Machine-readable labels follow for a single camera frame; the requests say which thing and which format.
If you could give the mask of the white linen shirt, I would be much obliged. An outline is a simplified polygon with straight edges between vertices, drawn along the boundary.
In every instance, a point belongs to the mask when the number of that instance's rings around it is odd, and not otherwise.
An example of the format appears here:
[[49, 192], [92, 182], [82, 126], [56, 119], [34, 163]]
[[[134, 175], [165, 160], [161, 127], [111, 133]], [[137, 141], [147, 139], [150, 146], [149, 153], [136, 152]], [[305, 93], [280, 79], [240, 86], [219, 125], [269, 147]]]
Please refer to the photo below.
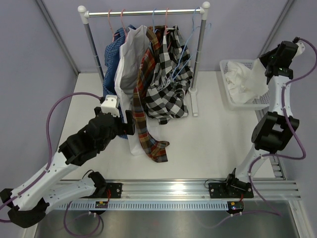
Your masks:
[[224, 76], [228, 84], [229, 95], [235, 104], [252, 102], [268, 92], [266, 68], [259, 58], [253, 61], [251, 69], [232, 60], [228, 61], [227, 67], [227, 73]]

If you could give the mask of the blue plastic hanger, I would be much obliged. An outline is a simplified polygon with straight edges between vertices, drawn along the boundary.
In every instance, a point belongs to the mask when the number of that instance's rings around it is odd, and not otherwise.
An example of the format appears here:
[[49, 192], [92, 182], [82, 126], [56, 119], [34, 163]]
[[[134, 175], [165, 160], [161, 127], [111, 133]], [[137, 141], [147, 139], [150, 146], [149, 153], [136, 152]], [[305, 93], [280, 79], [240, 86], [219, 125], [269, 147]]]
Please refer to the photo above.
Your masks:
[[197, 29], [201, 28], [201, 26], [196, 26], [195, 25], [195, 15], [197, 14], [197, 11], [198, 11], [198, 7], [194, 10], [194, 12], [192, 14], [192, 30], [191, 30], [191, 34], [187, 38], [187, 40], [185, 41], [184, 48], [181, 51], [181, 54], [180, 54], [179, 60], [177, 62], [177, 65], [176, 65], [176, 67], [174, 68], [174, 70], [172, 72], [172, 76], [171, 76], [172, 81], [176, 80], [176, 78], [180, 75], [182, 70], [185, 69], [185, 67], [190, 66], [190, 61], [191, 61], [192, 55], [191, 55], [190, 50], [188, 48], [188, 44], [192, 40], [192, 37], [194, 36], [195, 31]]

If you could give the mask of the black white checked shirt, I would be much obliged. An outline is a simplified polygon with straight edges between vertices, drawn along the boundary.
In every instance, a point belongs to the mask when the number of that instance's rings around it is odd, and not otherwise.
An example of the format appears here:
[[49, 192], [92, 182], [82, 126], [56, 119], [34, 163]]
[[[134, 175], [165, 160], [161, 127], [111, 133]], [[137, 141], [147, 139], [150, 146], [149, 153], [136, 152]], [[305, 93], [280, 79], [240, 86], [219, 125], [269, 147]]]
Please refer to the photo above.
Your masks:
[[166, 56], [163, 55], [160, 46], [158, 63], [146, 94], [147, 115], [157, 119], [161, 125], [167, 124], [171, 119], [188, 116], [185, 96], [193, 79], [191, 66], [185, 67], [175, 81], [171, 79], [185, 44], [178, 25], [171, 28], [174, 28], [170, 31], [170, 34], [174, 35], [173, 45]]

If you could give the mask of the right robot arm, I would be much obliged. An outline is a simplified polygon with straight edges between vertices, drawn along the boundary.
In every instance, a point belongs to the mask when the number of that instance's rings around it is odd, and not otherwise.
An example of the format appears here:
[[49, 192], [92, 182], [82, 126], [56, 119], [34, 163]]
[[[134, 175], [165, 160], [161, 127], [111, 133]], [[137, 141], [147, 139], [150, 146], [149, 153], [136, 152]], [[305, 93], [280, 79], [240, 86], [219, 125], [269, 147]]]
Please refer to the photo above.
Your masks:
[[253, 145], [246, 158], [225, 182], [209, 188], [211, 197], [218, 192], [221, 198], [252, 198], [253, 175], [270, 156], [284, 150], [294, 136], [300, 122], [293, 117], [290, 108], [290, 83], [294, 77], [290, 64], [304, 49], [298, 40], [282, 41], [275, 49], [260, 56], [261, 74], [269, 91], [268, 111], [252, 133]]

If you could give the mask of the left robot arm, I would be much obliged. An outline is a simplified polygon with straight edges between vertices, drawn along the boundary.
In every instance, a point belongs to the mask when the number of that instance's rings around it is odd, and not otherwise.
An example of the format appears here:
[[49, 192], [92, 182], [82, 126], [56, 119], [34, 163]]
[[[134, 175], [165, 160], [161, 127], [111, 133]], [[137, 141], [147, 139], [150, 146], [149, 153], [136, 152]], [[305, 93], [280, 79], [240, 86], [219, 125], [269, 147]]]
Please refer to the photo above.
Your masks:
[[53, 188], [66, 175], [105, 150], [111, 140], [119, 135], [135, 133], [130, 110], [125, 112], [127, 122], [103, 113], [100, 107], [95, 108], [95, 115], [59, 146], [50, 164], [20, 187], [1, 191], [2, 202], [10, 208], [7, 214], [11, 223], [29, 228], [62, 204], [82, 197], [100, 198], [107, 193], [107, 182], [99, 172], [91, 172], [86, 178], [67, 186]]

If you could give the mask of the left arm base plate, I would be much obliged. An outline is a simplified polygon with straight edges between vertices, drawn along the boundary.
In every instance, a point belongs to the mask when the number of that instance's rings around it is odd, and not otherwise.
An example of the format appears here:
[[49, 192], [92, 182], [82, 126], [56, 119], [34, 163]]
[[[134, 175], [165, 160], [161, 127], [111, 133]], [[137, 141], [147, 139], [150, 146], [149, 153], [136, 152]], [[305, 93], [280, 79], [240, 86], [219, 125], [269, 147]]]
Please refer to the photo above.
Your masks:
[[119, 199], [122, 194], [123, 184], [120, 182], [106, 182], [106, 185], [102, 188], [98, 188], [92, 195], [87, 198], [108, 198]]

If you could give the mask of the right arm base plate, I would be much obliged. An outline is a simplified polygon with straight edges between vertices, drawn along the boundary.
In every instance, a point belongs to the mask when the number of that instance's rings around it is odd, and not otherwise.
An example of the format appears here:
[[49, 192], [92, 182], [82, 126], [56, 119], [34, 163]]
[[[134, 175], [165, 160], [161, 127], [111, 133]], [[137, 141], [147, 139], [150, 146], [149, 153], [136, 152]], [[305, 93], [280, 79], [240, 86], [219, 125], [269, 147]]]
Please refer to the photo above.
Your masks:
[[226, 182], [209, 182], [210, 198], [254, 198], [250, 183], [228, 184]]

